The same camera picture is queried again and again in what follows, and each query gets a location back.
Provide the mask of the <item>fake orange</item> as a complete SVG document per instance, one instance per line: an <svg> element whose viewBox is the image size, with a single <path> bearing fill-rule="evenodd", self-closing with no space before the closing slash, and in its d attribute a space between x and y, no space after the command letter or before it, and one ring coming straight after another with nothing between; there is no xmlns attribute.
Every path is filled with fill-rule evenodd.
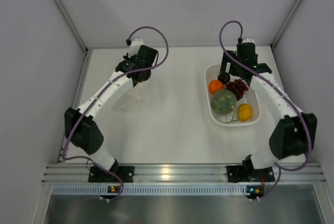
<svg viewBox="0 0 334 224"><path fill-rule="evenodd" d="M211 95L222 89L224 89L224 84L219 80L212 80L208 85L208 91Z"/></svg>

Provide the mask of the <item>fake green melon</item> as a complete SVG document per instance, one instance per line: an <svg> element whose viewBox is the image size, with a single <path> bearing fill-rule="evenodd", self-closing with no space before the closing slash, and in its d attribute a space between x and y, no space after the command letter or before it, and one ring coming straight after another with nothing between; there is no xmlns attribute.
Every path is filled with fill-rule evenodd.
<svg viewBox="0 0 334 224"><path fill-rule="evenodd" d="M210 102L212 111L218 115L227 115L233 112L236 104L236 96L227 89L217 91Z"/></svg>

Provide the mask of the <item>fake yellow lemon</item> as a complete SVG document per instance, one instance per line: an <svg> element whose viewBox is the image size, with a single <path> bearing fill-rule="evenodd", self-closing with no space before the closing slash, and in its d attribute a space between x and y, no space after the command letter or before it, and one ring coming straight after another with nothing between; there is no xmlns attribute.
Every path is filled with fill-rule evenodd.
<svg viewBox="0 0 334 224"><path fill-rule="evenodd" d="M237 111L238 120L241 122L246 122L250 120L253 116L253 109L250 104L243 103L239 106Z"/></svg>

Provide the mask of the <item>fake dark plum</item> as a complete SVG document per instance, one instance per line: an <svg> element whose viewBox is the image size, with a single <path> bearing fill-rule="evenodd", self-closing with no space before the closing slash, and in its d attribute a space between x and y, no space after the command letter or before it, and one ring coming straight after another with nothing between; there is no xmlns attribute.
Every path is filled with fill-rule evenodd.
<svg viewBox="0 0 334 224"><path fill-rule="evenodd" d="M220 73L218 75L217 80L222 82L224 85L226 85L231 79L231 76L229 73Z"/></svg>

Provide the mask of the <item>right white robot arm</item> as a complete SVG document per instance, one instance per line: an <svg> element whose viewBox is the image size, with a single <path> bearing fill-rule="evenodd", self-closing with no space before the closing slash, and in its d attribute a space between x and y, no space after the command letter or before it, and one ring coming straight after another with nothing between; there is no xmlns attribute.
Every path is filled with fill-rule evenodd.
<svg viewBox="0 0 334 224"><path fill-rule="evenodd" d="M239 40L235 52L224 50L221 70L244 80L260 97L275 122L268 143L243 160L244 176L257 180L263 169L280 160L305 155L309 161L314 147L317 118L304 113L278 85L266 63L258 63L254 42Z"/></svg>

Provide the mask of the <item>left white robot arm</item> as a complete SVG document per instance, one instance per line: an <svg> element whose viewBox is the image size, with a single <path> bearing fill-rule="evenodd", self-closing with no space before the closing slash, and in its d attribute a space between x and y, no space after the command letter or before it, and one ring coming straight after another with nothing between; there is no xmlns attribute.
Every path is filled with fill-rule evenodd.
<svg viewBox="0 0 334 224"><path fill-rule="evenodd" d="M98 164L100 176L107 182L117 178L116 159L107 151L99 126L113 105L139 82L151 76L151 69L159 52L146 45L132 46L116 66L109 80L84 104L65 111L67 141L82 149L88 158Z"/></svg>

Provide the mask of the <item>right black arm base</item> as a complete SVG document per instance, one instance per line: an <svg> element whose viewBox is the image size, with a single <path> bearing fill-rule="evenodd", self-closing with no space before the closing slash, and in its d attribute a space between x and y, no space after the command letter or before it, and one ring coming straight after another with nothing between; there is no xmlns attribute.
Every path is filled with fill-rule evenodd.
<svg viewBox="0 0 334 224"><path fill-rule="evenodd" d="M254 170L247 170L242 165L226 167L228 182L274 182L275 175L272 167Z"/></svg>

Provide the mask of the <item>polka dot zip bag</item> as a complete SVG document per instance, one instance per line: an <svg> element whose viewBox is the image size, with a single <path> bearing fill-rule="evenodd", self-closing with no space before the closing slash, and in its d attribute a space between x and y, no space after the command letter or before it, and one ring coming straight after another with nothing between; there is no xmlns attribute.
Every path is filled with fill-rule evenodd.
<svg viewBox="0 0 334 224"><path fill-rule="evenodd" d="M155 109L162 105L168 94L169 83L163 80L149 80L126 92L113 105L115 112L138 111L148 108Z"/></svg>

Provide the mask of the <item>fake red grapes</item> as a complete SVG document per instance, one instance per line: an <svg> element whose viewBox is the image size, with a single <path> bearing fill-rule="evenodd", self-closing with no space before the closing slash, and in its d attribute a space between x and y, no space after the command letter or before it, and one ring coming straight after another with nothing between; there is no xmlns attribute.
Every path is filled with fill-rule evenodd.
<svg viewBox="0 0 334 224"><path fill-rule="evenodd" d="M248 91L248 85L242 79L230 81L225 87L235 95L237 101L241 100Z"/></svg>

